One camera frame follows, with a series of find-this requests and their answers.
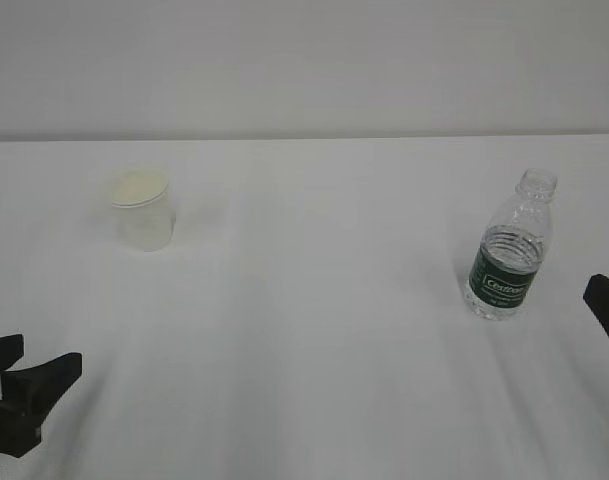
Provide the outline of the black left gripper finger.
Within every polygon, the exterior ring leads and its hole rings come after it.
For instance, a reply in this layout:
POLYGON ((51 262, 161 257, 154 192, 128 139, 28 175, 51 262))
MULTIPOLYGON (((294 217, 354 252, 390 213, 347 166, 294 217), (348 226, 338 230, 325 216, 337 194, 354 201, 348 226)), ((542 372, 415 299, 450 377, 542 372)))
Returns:
POLYGON ((82 375, 81 353, 64 354, 44 364, 1 374, 0 405, 19 415, 48 415, 82 375))
POLYGON ((0 337, 0 374, 11 368, 24 356, 24 337, 13 334, 0 337))

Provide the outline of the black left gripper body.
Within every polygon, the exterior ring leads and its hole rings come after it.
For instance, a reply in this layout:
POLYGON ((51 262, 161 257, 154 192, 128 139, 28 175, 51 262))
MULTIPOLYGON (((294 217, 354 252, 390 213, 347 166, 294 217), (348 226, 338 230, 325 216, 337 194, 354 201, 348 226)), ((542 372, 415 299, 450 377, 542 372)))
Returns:
POLYGON ((44 404, 41 400, 0 400, 0 454, 21 458, 42 441, 44 404))

